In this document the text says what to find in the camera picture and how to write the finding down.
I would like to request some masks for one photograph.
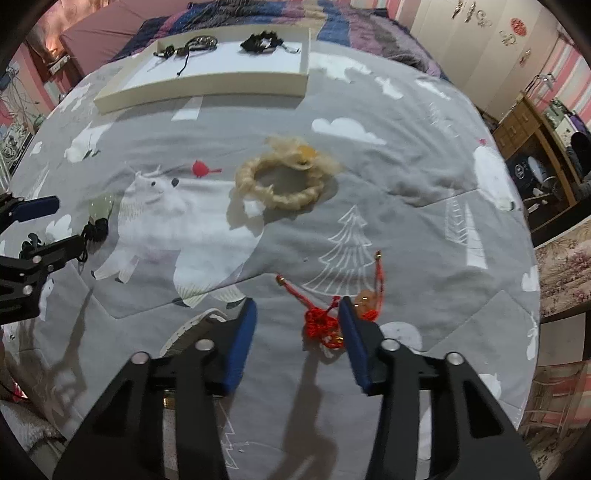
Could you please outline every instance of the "red string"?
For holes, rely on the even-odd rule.
[[[378,251],[375,255],[375,278],[374,288],[376,291],[376,309],[369,310],[361,316],[361,319],[374,322],[380,311],[382,310],[382,303],[384,301],[384,272],[382,270],[381,262],[382,254]],[[277,283],[291,293],[295,298],[302,302],[308,308],[304,314],[304,333],[310,339],[317,339],[327,348],[337,349],[343,346],[343,337],[340,333],[339,321],[329,315],[329,312],[337,308],[339,305],[339,296],[334,296],[328,309],[321,309],[314,305],[310,299],[298,292],[294,287],[289,285],[285,279],[277,275]]]

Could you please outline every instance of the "black hair clip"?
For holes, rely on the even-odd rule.
[[[277,47],[282,47],[288,53],[299,53],[300,49],[287,47],[277,32],[264,31],[259,35],[252,34],[240,46],[248,53],[273,53]]]
[[[199,35],[198,37],[194,37],[185,43],[184,47],[174,48],[174,46],[169,45],[163,51],[155,51],[154,56],[169,59],[174,55],[174,53],[176,53],[179,57],[185,57],[185,65],[179,72],[177,72],[178,77],[181,75],[183,70],[187,68],[189,53],[192,51],[215,50],[216,48],[216,37],[212,37],[211,35]]]
[[[172,45],[169,45],[163,51],[155,51],[154,52],[155,57],[160,57],[162,59],[169,59],[173,55],[174,55],[174,47]]]

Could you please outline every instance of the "metal bolt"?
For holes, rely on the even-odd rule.
[[[464,357],[462,357],[457,352],[448,353],[446,355],[446,360],[450,362],[452,365],[461,365],[464,363]]]
[[[382,348],[387,352],[395,352],[400,348],[400,343],[397,340],[394,340],[393,338],[386,338],[382,341],[381,345]]]
[[[213,343],[213,340],[210,340],[209,338],[203,338],[195,343],[195,348],[200,352],[209,352],[214,346],[215,343]]]
[[[146,352],[136,352],[131,356],[131,362],[136,365],[144,365],[150,356]]]

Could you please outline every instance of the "cable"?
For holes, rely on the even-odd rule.
[[[27,400],[27,401],[29,400],[27,397],[22,397],[21,395],[14,393],[8,387],[6,387],[2,382],[0,382],[0,387],[2,387],[4,390],[6,390],[8,393],[10,393],[12,396],[14,396],[16,398],[20,398],[21,400]]]

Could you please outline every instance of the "blue gripper pad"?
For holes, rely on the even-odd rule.
[[[256,328],[256,303],[254,300],[245,300],[239,319],[242,324],[226,357],[226,376],[223,380],[223,386],[228,394],[234,392],[238,387],[244,372],[246,357],[251,348],[252,337]]]
[[[355,381],[365,394],[369,394],[372,388],[369,375],[369,355],[357,329],[356,323],[359,321],[353,311],[350,298],[345,297],[342,299],[339,303],[340,331],[343,334],[343,341],[349,355]]]
[[[16,205],[12,209],[12,218],[17,222],[26,222],[34,218],[53,215],[60,209],[60,200],[56,196],[29,200]]]

